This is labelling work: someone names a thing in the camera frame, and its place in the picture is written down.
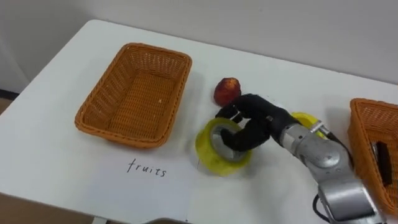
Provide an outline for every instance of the white wall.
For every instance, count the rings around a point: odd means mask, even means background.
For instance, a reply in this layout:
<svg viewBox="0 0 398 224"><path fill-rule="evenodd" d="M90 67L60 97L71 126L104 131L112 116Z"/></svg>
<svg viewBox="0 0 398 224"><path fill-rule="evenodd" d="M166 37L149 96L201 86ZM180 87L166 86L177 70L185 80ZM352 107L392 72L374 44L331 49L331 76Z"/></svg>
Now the white wall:
<svg viewBox="0 0 398 224"><path fill-rule="evenodd" d="M0 0L29 78L94 18L398 83L397 0Z"/></svg>
<svg viewBox="0 0 398 224"><path fill-rule="evenodd" d="M0 38L0 90L20 93L29 81Z"/></svg>

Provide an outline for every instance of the floor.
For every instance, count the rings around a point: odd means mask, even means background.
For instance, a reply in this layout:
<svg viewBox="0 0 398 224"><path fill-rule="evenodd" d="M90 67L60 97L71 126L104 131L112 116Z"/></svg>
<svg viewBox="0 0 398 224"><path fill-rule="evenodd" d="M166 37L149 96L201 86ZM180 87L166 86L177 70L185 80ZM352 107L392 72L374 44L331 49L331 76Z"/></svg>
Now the floor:
<svg viewBox="0 0 398 224"><path fill-rule="evenodd" d="M0 114L12 101L0 98ZM4 224L91 224L93 217L59 208L28 202L0 194L0 223ZM172 224L162 221L152 224Z"/></svg>

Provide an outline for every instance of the tape roll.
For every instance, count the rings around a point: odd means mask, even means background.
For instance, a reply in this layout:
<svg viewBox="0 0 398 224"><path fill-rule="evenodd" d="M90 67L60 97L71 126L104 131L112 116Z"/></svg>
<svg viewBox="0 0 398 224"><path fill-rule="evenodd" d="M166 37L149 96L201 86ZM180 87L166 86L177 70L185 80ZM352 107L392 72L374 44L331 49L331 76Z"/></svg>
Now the tape roll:
<svg viewBox="0 0 398 224"><path fill-rule="evenodd" d="M251 151L234 152L233 157L227 158L226 154L221 155L217 144L213 141L213 135L218 134L220 127L226 128L235 133L241 128L233 121L225 118L215 118L207 123L204 130L200 131L195 141L195 148L200 162L211 172L220 175L230 175L249 163Z"/></svg>

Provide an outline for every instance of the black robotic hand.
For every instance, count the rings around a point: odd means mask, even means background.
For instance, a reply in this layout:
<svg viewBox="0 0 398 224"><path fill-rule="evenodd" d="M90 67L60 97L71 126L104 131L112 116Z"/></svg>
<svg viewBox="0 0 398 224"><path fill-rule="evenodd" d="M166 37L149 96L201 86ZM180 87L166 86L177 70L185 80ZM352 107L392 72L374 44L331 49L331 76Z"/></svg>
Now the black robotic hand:
<svg viewBox="0 0 398 224"><path fill-rule="evenodd" d="M279 143L284 128L298 123L289 112L279 108L258 95L247 94L235 98L217 113L216 118L232 119L240 123L249 119L245 127L233 134L221 130L221 138L226 146L235 151L248 151L266 142L270 136Z"/></svg>

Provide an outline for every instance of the metal arm segment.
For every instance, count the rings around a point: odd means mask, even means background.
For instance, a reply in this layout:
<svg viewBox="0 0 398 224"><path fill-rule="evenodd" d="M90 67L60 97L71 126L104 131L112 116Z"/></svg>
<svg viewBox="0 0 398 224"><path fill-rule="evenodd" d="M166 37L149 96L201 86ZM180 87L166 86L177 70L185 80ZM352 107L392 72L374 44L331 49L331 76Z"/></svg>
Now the metal arm segment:
<svg viewBox="0 0 398 224"><path fill-rule="evenodd" d="M362 181L355 177L347 150L315 134L322 129L328 131L319 123L311 130L292 124L280 135L280 144L310 170L330 223L385 223Z"/></svg>

